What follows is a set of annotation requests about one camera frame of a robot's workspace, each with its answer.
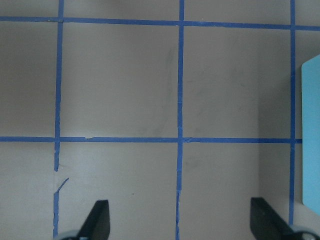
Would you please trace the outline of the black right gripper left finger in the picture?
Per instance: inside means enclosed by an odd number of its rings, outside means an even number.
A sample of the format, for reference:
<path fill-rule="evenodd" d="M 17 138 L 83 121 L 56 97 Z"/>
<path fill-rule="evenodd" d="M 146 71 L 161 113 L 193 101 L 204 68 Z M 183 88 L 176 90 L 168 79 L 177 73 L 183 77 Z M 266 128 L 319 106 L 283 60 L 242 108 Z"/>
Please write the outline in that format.
<path fill-rule="evenodd" d="M 97 200 L 77 233 L 76 240 L 108 240 L 111 231 L 108 200 Z"/>

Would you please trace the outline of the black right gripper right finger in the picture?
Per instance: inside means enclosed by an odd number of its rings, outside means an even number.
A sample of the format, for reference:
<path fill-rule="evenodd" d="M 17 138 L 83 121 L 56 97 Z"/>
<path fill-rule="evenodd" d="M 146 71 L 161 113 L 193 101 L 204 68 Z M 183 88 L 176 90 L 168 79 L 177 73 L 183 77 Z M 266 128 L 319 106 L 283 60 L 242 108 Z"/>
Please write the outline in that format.
<path fill-rule="evenodd" d="M 250 200 L 250 230 L 256 240 L 300 239 L 262 197 Z"/>

